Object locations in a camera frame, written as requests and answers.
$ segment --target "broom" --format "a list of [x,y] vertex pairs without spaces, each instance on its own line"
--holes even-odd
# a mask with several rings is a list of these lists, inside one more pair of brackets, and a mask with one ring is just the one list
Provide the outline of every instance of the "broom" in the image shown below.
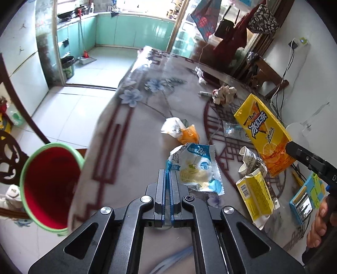
[[84,36],[83,36],[83,30],[82,30],[82,20],[81,20],[82,10],[81,10],[81,9],[78,9],[78,12],[79,12],[79,17],[80,17],[80,28],[81,28],[81,36],[82,36],[83,50],[84,50],[83,56],[80,56],[79,58],[80,58],[80,61],[81,61],[82,65],[85,65],[85,64],[89,64],[89,63],[91,63],[91,62],[94,62],[94,61],[96,61],[97,59],[92,58],[92,57],[89,57],[87,51],[85,50],[85,46],[84,46]]

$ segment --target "iced tea box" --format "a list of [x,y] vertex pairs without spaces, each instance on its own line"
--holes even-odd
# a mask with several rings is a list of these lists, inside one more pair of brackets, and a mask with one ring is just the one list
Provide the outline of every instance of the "iced tea box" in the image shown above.
[[291,137],[259,98],[249,95],[234,117],[245,129],[271,176],[278,175],[295,162],[285,152]]

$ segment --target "green cup rim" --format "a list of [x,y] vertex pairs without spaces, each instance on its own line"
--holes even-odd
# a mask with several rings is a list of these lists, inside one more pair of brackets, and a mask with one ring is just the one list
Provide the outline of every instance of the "green cup rim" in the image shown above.
[[62,228],[62,229],[55,229],[55,228],[50,228],[47,227],[46,225],[44,225],[43,223],[41,223],[35,216],[34,214],[31,212],[30,208],[28,207],[27,201],[26,201],[26,197],[25,197],[25,192],[24,192],[24,179],[26,177],[26,173],[27,173],[27,168],[30,165],[30,163],[34,160],[34,158],[39,155],[42,151],[45,151],[49,148],[52,147],[62,147],[65,148],[66,150],[68,150],[75,158],[77,164],[79,165],[80,170],[82,170],[83,165],[84,165],[84,158],[82,157],[82,155],[73,147],[71,147],[70,145],[64,144],[64,143],[49,143],[46,144],[42,147],[40,147],[37,151],[35,151],[29,158],[28,160],[25,162],[23,168],[22,168],[22,172],[20,175],[20,195],[21,195],[21,200],[23,203],[23,206],[28,214],[28,216],[41,228],[53,232],[53,233],[58,233],[58,234],[63,234],[65,232],[68,231],[68,227],[66,228]]

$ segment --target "barcode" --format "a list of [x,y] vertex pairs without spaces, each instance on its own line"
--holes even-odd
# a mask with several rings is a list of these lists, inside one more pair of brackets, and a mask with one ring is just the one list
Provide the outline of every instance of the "barcode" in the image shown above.
[[246,186],[245,184],[241,185],[240,188],[241,188],[242,193],[243,193],[243,195],[245,196],[245,198],[250,197],[248,188],[247,188],[247,186]]

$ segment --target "black handbag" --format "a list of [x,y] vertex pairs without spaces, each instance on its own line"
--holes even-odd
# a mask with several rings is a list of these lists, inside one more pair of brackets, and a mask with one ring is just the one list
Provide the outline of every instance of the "black handbag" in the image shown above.
[[238,15],[236,16],[236,20],[235,23],[233,23],[232,21],[229,21],[227,19],[225,19],[225,16],[227,15],[227,13],[229,12],[229,10],[231,9],[232,6],[229,6],[227,11],[225,12],[223,18],[220,21],[220,24],[218,26],[218,29],[216,30],[216,32],[214,33],[214,35],[216,37],[225,39],[228,34],[234,29],[236,22],[238,20],[239,14],[240,14],[240,10],[238,12]]
[[252,33],[272,34],[279,28],[275,17],[266,5],[261,4],[248,24]]

